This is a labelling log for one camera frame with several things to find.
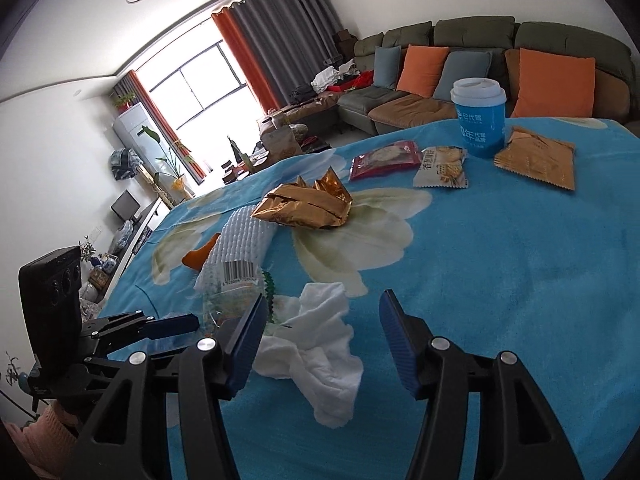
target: gold foil wrapper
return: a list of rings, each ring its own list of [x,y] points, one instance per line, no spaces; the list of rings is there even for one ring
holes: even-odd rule
[[[296,227],[338,227],[347,221],[352,201],[334,169],[329,168],[313,187],[300,176],[293,184],[280,184],[267,193],[252,216]]]
[[[554,186],[575,190],[575,145],[514,126],[506,148],[495,155],[498,168],[513,171]]]

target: power outlet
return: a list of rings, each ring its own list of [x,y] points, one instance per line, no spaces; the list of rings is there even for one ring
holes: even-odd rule
[[[98,236],[100,236],[100,233],[102,232],[102,228],[101,227],[94,227],[93,229],[91,229],[91,232],[89,233],[89,241],[92,244],[95,244],[95,241],[98,239]]]

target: monitor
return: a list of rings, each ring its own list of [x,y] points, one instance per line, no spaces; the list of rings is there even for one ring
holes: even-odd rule
[[[125,191],[111,205],[111,209],[123,222],[127,220],[135,221],[140,204],[131,196],[129,191]]]

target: silver screw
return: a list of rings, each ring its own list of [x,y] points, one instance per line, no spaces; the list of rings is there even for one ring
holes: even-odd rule
[[[436,350],[448,350],[451,346],[451,343],[448,339],[443,337],[434,337],[433,341],[431,341],[431,346],[433,346]]]
[[[203,352],[207,352],[216,347],[216,340],[210,337],[206,337],[198,341],[198,350],[202,350]]]
[[[514,365],[518,362],[518,358],[513,352],[507,351],[500,354],[500,361],[506,365]]]
[[[145,362],[145,359],[146,354],[144,352],[133,352],[133,354],[129,356],[129,362],[132,365],[141,365],[143,362]]]

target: orange curtain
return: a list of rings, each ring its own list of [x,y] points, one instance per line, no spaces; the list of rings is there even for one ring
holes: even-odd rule
[[[260,103],[264,113],[269,110],[282,107],[278,99],[271,90],[269,82],[264,76],[264,72],[259,63],[255,59],[254,53],[251,51],[248,43],[244,38],[244,34],[238,27],[238,22],[231,15],[228,8],[214,12],[211,17],[216,23],[222,38],[225,40],[229,50],[233,53],[240,68],[246,77],[246,83],[254,93],[255,98]]]
[[[180,142],[180,139],[175,134],[174,129],[166,121],[164,115],[162,115],[151,96],[142,86],[142,83],[140,82],[140,79],[138,79],[138,74],[136,74],[135,70],[129,70],[129,72],[127,72],[127,75],[124,76],[123,79],[127,78],[129,79],[130,86],[133,87],[133,91],[136,94],[136,97],[140,100],[140,102],[142,102],[143,105],[145,105],[146,111],[149,112],[149,115],[151,115],[158,128],[162,130],[164,137],[172,143],[172,148],[175,152],[177,152],[181,163],[183,163],[185,166],[189,166],[193,170],[193,176],[195,177],[196,182],[200,184],[207,176],[207,174],[195,162],[188,162],[187,160],[184,160],[185,158],[190,158],[190,151],[187,149],[187,147],[185,147],[183,143]]]

